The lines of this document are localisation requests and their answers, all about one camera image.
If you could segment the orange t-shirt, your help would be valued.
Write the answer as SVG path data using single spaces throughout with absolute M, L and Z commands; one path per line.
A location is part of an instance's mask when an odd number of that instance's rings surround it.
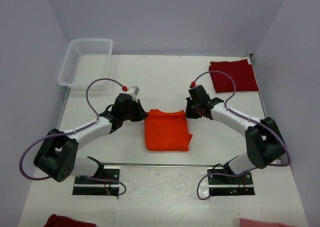
M 151 152 L 187 152 L 193 137 L 183 110 L 163 112 L 151 109 L 144 120 L 144 142 Z

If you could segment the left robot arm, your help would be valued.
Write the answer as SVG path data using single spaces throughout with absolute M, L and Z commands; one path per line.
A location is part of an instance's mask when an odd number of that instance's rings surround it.
M 97 118 L 77 129 L 50 130 L 41 138 L 41 146 L 33 164 L 49 178 L 62 182 L 69 176 L 79 176 L 97 184 L 103 180 L 104 171 L 100 161 L 93 157 L 78 157 L 77 152 L 94 140 L 121 128 L 125 121 L 140 122 L 147 118 L 135 92 L 119 94 Z

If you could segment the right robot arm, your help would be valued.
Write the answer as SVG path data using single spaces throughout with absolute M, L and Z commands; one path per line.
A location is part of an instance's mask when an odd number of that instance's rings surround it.
M 207 94 L 202 85 L 188 90 L 187 119 L 207 118 L 226 125 L 245 138 L 246 152 L 223 165 L 223 178 L 233 184 L 255 169 L 264 169 L 286 153 L 285 143 L 276 122 L 266 117 L 259 119 L 243 113 L 234 114 L 224 100 Z

